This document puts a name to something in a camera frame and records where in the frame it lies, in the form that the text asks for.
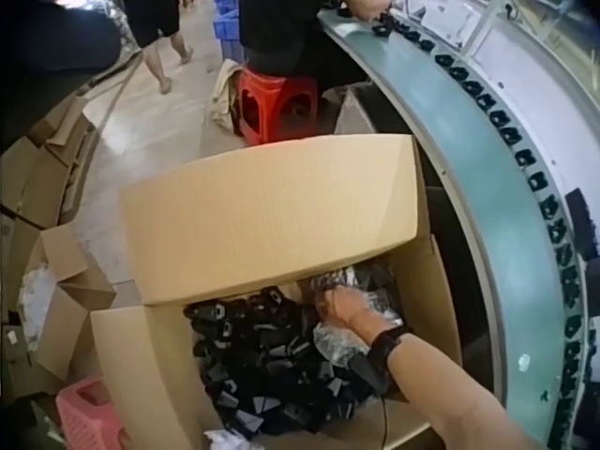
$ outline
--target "worker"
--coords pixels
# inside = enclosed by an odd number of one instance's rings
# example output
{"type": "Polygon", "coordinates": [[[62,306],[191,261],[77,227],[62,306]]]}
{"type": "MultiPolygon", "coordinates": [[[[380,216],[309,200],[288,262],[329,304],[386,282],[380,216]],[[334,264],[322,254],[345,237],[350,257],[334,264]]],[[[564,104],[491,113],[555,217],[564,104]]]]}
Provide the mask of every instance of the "worker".
{"type": "MultiPolygon", "coordinates": [[[[358,19],[372,20],[390,0],[348,0],[358,19]]],[[[263,75],[313,78],[320,94],[363,81],[365,72],[320,29],[323,0],[240,0],[240,41],[247,66],[263,75]]]]}
{"type": "Polygon", "coordinates": [[[382,353],[406,399],[448,450],[545,448],[508,417],[488,390],[438,349],[370,308],[362,292],[337,287],[320,297],[317,308],[325,321],[354,331],[382,353]]]}
{"type": "Polygon", "coordinates": [[[169,38],[182,65],[187,64],[193,54],[179,30],[179,0],[124,0],[124,4],[131,34],[142,49],[144,63],[157,79],[160,94],[169,94],[173,82],[162,68],[158,38],[169,38]]]}

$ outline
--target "pink crate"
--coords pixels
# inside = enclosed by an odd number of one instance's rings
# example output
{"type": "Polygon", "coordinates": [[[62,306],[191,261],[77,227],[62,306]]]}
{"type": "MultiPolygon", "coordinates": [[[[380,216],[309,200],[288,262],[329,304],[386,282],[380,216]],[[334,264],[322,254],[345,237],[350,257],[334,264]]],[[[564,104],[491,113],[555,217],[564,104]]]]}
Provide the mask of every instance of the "pink crate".
{"type": "Polygon", "coordinates": [[[56,396],[56,408],[71,450],[121,450],[127,434],[101,377],[66,387],[56,396]]]}

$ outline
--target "red plastic stool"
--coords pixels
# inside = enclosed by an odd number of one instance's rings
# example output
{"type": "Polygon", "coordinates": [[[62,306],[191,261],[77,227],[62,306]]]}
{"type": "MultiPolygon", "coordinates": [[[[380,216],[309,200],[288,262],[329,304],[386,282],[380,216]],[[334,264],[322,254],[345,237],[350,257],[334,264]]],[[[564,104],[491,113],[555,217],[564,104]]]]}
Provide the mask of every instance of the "red plastic stool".
{"type": "Polygon", "coordinates": [[[238,81],[240,130],[251,145],[314,136],[317,131],[317,84],[311,78],[269,77],[244,67],[238,81]],[[286,108],[307,99],[307,116],[284,129],[286,108]]]}
{"type": "Polygon", "coordinates": [[[121,450],[127,434],[101,377],[66,387],[56,396],[56,408],[71,450],[121,450]]]}

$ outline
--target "floor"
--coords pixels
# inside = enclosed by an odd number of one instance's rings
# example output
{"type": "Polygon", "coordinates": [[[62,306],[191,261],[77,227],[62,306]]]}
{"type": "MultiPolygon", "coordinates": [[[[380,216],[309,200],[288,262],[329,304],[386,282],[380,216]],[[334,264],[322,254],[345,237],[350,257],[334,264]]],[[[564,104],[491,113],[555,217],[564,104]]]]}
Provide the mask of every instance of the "floor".
{"type": "Polygon", "coordinates": [[[140,302],[126,256],[119,189],[202,156],[244,146],[239,138],[204,122],[221,63],[214,17],[211,0],[197,0],[182,13],[182,32],[195,52],[184,67],[169,41],[160,42],[163,66],[173,80],[169,95],[158,93],[157,83],[140,62],[86,94],[90,101],[85,114],[100,130],[100,142],[72,225],[114,285],[115,307],[140,302]]]}

